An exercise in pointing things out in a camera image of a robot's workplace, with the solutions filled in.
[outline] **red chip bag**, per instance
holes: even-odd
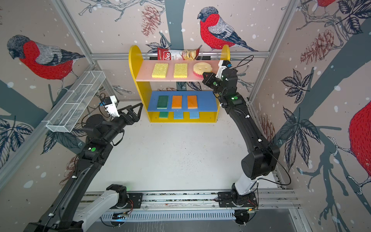
[[[166,61],[176,60],[192,61],[197,58],[199,52],[200,48],[196,50],[174,50],[157,48],[157,59]]]

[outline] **blue shelf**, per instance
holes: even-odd
[[[157,109],[158,96],[166,95],[169,96],[167,109]],[[182,108],[172,109],[171,103],[174,95],[182,95]],[[188,109],[187,96],[197,96],[197,109]],[[148,112],[217,112],[218,107],[216,105],[215,96],[212,91],[153,91],[151,95],[150,104],[148,105]]]

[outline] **round sponge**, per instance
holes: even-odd
[[[204,72],[212,72],[213,68],[209,63],[206,62],[198,62],[193,66],[193,72],[198,77],[203,77],[202,74]]]

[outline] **bird beak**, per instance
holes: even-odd
[[[10,54],[10,56],[13,58],[13,60],[14,60],[14,58],[15,58],[15,56],[14,56],[14,52],[13,51],[9,51],[9,54]]]

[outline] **pink shelf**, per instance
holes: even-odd
[[[144,60],[140,67],[137,81],[202,81],[202,77],[198,77],[193,73],[193,66],[195,63],[206,62],[211,64],[213,72],[218,71],[219,61],[156,61]],[[156,63],[169,63],[166,78],[152,78],[152,71]],[[175,63],[188,63],[188,77],[187,78],[174,78],[174,64]]]

